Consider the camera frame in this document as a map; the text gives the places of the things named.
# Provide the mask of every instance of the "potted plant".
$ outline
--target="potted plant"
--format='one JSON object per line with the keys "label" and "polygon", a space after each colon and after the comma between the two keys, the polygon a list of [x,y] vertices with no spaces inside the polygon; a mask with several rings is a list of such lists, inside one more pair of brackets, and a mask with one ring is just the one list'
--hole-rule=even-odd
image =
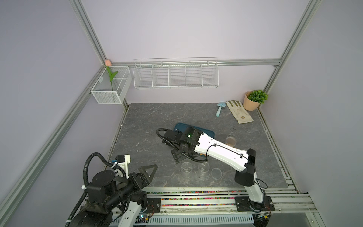
{"label": "potted plant", "polygon": [[268,95],[262,90],[255,90],[246,92],[245,98],[243,101],[243,107],[245,110],[254,111],[260,103],[263,103],[267,100]]}

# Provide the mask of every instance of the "beige glove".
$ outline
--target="beige glove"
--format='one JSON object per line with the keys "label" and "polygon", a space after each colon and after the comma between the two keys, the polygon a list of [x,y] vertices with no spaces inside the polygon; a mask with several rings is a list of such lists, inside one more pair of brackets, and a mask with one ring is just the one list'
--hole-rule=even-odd
{"label": "beige glove", "polygon": [[238,124],[252,122],[252,117],[248,114],[248,112],[243,108],[240,101],[230,100],[227,102],[227,106],[234,118],[238,121]]}

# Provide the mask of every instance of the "flower pot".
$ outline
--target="flower pot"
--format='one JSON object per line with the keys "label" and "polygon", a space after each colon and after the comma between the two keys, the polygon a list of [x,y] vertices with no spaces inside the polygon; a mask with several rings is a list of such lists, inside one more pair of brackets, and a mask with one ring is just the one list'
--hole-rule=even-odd
{"label": "flower pot", "polygon": [[253,91],[246,92],[245,99],[243,100],[243,108],[248,111],[254,111],[260,105],[259,102],[254,102],[247,98],[251,92]]}

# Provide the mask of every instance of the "black cable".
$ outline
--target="black cable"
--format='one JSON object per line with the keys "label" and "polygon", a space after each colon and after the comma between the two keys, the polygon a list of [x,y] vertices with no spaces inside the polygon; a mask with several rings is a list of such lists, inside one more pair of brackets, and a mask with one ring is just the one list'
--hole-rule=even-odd
{"label": "black cable", "polygon": [[[265,185],[266,185],[266,187],[262,187],[259,183],[258,183],[258,181],[261,181],[262,183],[264,183]],[[268,189],[269,188],[269,186],[263,181],[263,180],[261,180],[261,179],[258,179],[258,178],[256,178],[256,184],[261,188],[261,189]]]}
{"label": "black cable", "polygon": [[[86,162],[85,162],[85,166],[83,167],[83,182],[85,184],[85,187],[87,187],[87,185],[89,184],[88,182],[88,166],[92,160],[93,157],[99,157],[99,159],[105,164],[107,165],[108,167],[112,167],[113,166],[113,163],[109,163],[108,161],[106,161],[106,159],[102,156],[102,154],[98,153],[98,152],[95,152],[95,153],[92,153],[90,156],[88,156]],[[123,170],[123,168],[121,168],[119,165],[115,165],[113,169],[118,169],[121,171],[122,173],[122,176],[123,177],[126,177],[126,173],[125,171]]]}
{"label": "black cable", "polygon": [[[77,204],[75,205],[75,207],[73,208],[72,212],[70,213],[68,220],[72,220],[74,215],[76,214],[79,206],[82,204],[83,200],[86,198],[87,196],[87,191],[84,190],[82,196],[80,197],[80,199],[78,200]],[[64,225],[65,227],[68,227],[70,224],[70,222],[66,222],[66,224]]]}
{"label": "black cable", "polygon": [[[87,187],[87,186],[88,186],[88,184],[89,184],[89,181],[88,181],[88,166],[89,166],[89,164],[90,164],[90,162],[91,162],[92,158],[93,158],[93,157],[95,157],[95,156],[99,157],[99,159],[100,159],[100,160],[101,160],[101,161],[102,161],[105,165],[107,165],[108,167],[112,167],[112,165],[113,165],[112,163],[109,163],[108,161],[106,161],[106,159],[102,156],[102,154],[100,154],[100,153],[98,153],[98,152],[92,153],[90,156],[88,156],[88,158],[87,158],[87,160],[86,160],[86,162],[85,162],[85,165],[84,165],[84,167],[83,167],[83,183],[85,184],[85,187]],[[123,177],[126,177],[126,173],[125,173],[125,171],[124,171],[124,170],[123,170],[123,168],[121,168],[119,165],[115,165],[115,166],[113,167],[113,169],[118,169],[118,170],[120,170],[120,171],[121,171],[121,173],[122,173],[122,176],[123,176]],[[84,190],[84,192],[83,192],[83,194],[82,194],[81,198],[78,200],[78,202],[77,202],[76,206],[73,208],[72,212],[70,213],[68,220],[72,220],[72,219],[73,219],[73,217],[74,217],[74,215],[76,214],[76,212],[77,212],[77,210],[78,210],[79,206],[82,204],[83,200],[86,198],[86,195],[87,195],[87,189],[86,189],[86,190]],[[65,227],[68,227],[68,226],[69,226],[69,223],[70,223],[70,222],[66,222]]]}
{"label": "black cable", "polygon": [[[167,131],[168,129],[163,129],[163,128],[160,128],[160,129],[157,129],[156,130],[156,134],[157,136],[162,139],[163,141],[165,141],[165,143],[167,143],[168,145],[170,145],[172,148],[174,148],[175,150],[179,151],[179,148],[177,146],[174,145],[173,142],[169,141],[167,138],[163,137],[162,135],[160,135],[159,131]],[[179,152],[181,153],[183,156],[187,157],[188,159],[194,161],[194,162],[206,162],[207,161],[207,158],[206,159],[203,159],[203,160],[200,160],[200,159],[195,159],[193,158],[192,156],[190,155],[187,155],[186,153],[184,152]]]}
{"label": "black cable", "polygon": [[118,205],[117,207],[120,209],[120,211],[122,212],[121,214],[119,214],[112,222],[114,222],[114,221],[116,221],[119,217],[121,217],[122,215],[124,215],[125,213],[126,213],[126,211],[127,211],[127,209],[129,208],[129,205],[130,205],[130,199],[128,199],[128,201],[127,201],[127,206],[125,207],[125,209],[124,209],[124,211],[122,211],[120,208],[119,208],[119,206],[120,205]]}
{"label": "black cable", "polygon": [[255,211],[255,210],[253,210],[253,209],[251,209],[251,208],[249,208],[249,207],[245,207],[245,206],[243,206],[243,205],[241,205],[241,204],[238,204],[237,206],[244,207],[245,209],[247,209],[247,210],[249,210],[249,211],[252,211],[252,212],[254,212],[254,213],[260,213],[260,212],[261,212],[261,211]]}
{"label": "black cable", "polygon": [[250,163],[250,161],[249,161],[249,159],[248,158],[246,158],[245,156],[243,156],[243,154],[239,154],[239,153],[237,153],[237,152],[234,152],[233,150],[230,150],[230,149],[228,149],[228,148],[226,148],[226,147],[223,147],[223,146],[221,146],[221,145],[218,145],[218,144],[215,144],[216,146],[219,146],[219,147],[222,147],[222,148],[224,148],[224,149],[227,149],[227,150],[229,150],[229,151],[232,151],[233,153],[235,153],[235,154],[238,154],[239,156],[241,156],[241,157],[244,157],[245,159],[247,159],[247,163]]}
{"label": "black cable", "polygon": [[216,146],[217,144],[215,143],[215,144],[212,144],[212,145],[210,145],[209,147],[208,147],[208,149],[207,149],[207,152],[205,153],[205,159],[208,161],[208,150],[209,150],[209,148],[211,147],[211,146]]}

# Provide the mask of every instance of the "clear plastic cup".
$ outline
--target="clear plastic cup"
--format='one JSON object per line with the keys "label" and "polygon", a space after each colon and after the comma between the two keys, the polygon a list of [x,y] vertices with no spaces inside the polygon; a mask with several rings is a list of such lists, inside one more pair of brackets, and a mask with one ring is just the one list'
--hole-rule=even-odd
{"label": "clear plastic cup", "polygon": [[183,162],[181,165],[181,175],[185,178],[190,178],[192,175],[193,166],[190,162]]}
{"label": "clear plastic cup", "polygon": [[208,162],[201,162],[198,164],[198,177],[205,178],[209,172]]}
{"label": "clear plastic cup", "polygon": [[236,145],[236,143],[237,143],[237,140],[233,136],[228,136],[226,138],[226,144],[228,146],[234,147]]}
{"label": "clear plastic cup", "polygon": [[214,182],[220,182],[222,180],[222,171],[219,168],[213,168],[211,176]]}

